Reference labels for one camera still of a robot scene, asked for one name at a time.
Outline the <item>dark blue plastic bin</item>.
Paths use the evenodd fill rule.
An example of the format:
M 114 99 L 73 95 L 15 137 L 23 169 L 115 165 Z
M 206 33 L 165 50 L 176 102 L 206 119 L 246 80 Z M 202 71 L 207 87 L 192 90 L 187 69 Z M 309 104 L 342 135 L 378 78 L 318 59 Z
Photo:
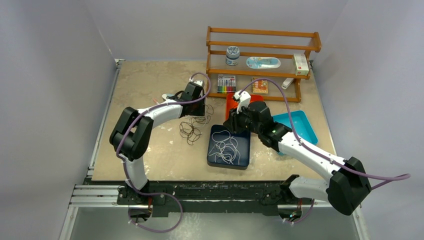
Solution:
M 250 164 L 251 133 L 231 133 L 223 125 L 210 129 L 206 162 L 211 167 L 246 170 Z

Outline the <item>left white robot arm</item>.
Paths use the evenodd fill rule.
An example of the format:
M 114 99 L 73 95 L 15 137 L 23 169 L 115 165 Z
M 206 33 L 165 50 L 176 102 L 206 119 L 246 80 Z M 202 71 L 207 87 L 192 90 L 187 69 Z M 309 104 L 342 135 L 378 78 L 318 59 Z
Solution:
M 153 129 L 185 116 L 204 116 L 206 95 L 203 86 L 199 80 L 190 81 L 184 90 L 169 96 L 163 103 L 141 109 L 126 107 L 122 111 L 109 143 L 121 159 L 125 182 L 132 187 L 129 197 L 136 204 L 142 205 L 149 199 L 143 156 Z

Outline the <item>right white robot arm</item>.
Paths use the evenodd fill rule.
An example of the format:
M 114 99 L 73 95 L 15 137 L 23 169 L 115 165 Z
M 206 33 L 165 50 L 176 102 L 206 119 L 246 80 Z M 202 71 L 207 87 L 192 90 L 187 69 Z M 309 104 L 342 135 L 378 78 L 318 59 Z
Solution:
M 231 109 L 223 126 L 229 132 L 257 134 L 262 144 L 290 156 L 322 177 L 322 180 L 295 177 L 281 189 L 280 196 L 288 204 L 299 198 L 326 201 L 339 213 L 349 216 L 372 191 L 362 162 L 346 160 L 304 140 L 290 128 L 274 121 L 263 101 L 254 101 L 240 111 Z

